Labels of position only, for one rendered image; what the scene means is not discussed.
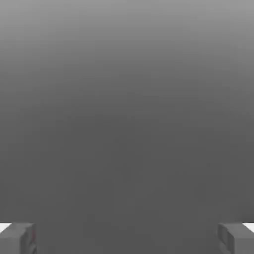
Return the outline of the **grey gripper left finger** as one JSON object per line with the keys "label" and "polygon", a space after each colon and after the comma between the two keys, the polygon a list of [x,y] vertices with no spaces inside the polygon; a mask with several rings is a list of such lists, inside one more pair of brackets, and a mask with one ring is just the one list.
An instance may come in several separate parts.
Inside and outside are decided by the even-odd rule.
{"label": "grey gripper left finger", "polygon": [[0,222],[0,254],[37,254],[36,224]]}

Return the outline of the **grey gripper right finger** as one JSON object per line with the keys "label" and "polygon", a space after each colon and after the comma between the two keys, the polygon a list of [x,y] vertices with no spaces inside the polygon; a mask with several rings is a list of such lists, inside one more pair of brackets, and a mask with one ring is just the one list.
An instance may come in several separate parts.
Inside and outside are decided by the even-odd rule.
{"label": "grey gripper right finger", "polygon": [[221,254],[254,254],[254,223],[219,223]]}

